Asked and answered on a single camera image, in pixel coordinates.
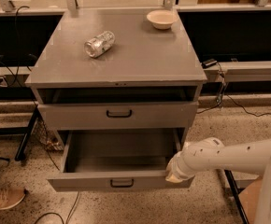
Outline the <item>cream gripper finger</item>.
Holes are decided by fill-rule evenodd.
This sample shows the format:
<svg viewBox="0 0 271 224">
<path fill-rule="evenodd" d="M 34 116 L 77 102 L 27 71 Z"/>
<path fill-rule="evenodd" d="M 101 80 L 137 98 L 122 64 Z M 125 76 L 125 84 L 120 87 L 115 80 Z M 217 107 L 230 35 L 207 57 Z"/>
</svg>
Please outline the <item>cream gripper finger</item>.
<svg viewBox="0 0 271 224">
<path fill-rule="evenodd" d="M 181 182 L 182 182 L 181 179 L 178 179 L 178 178 L 176 178 L 175 176 L 167 176 L 167 177 L 165 178 L 165 180 L 166 180 L 167 182 L 170 182 L 170 183 L 181 183 Z"/>
</svg>

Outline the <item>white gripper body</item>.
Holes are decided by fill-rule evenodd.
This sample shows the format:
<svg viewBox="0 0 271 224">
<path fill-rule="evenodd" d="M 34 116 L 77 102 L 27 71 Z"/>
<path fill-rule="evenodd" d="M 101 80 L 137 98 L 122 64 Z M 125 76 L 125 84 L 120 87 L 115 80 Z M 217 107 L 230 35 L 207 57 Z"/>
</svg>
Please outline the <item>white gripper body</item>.
<svg viewBox="0 0 271 224">
<path fill-rule="evenodd" d="M 175 176 L 182 182 L 195 176 L 195 172 L 186 164 L 180 152 L 174 155 L 166 166 L 166 176 Z"/>
</svg>

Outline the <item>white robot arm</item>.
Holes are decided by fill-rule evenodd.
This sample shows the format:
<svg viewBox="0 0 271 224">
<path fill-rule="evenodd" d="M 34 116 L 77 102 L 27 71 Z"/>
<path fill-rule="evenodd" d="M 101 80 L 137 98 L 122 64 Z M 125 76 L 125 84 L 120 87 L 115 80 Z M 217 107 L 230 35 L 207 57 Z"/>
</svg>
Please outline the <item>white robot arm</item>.
<svg viewBox="0 0 271 224">
<path fill-rule="evenodd" d="M 257 175 L 239 200 L 251 224 L 271 224 L 271 139 L 227 147 L 210 137 L 186 144 L 167 164 L 166 180 L 181 183 L 215 169 Z"/>
</svg>

